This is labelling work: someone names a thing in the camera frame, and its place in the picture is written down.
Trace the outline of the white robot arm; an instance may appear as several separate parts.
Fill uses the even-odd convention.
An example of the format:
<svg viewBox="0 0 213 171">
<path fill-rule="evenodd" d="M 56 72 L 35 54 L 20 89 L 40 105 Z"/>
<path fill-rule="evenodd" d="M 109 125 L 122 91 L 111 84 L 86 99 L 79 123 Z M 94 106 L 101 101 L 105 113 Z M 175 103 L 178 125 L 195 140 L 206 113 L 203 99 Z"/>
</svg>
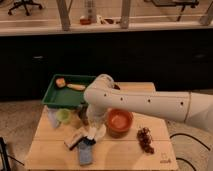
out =
<svg viewBox="0 0 213 171">
<path fill-rule="evenodd" d="M 100 128 L 109 108 L 142 113 L 161 119 L 182 122 L 213 135 L 213 95 L 193 92 L 134 92 L 114 88 L 113 78 L 97 76 L 85 89 L 88 103 L 89 140 L 103 137 Z"/>
</svg>

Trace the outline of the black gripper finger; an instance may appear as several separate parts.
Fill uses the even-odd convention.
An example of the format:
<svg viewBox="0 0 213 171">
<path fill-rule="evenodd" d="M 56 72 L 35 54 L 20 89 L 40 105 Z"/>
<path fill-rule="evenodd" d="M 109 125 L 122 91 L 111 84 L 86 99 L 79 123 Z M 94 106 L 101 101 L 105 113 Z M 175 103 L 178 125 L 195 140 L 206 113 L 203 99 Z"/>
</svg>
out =
<svg viewBox="0 0 213 171">
<path fill-rule="evenodd" d="M 96 143 L 96 140 L 95 140 L 95 138 L 94 138 L 94 136 L 87 136 L 86 137 L 86 142 L 87 142 L 87 144 L 95 144 Z"/>
</svg>

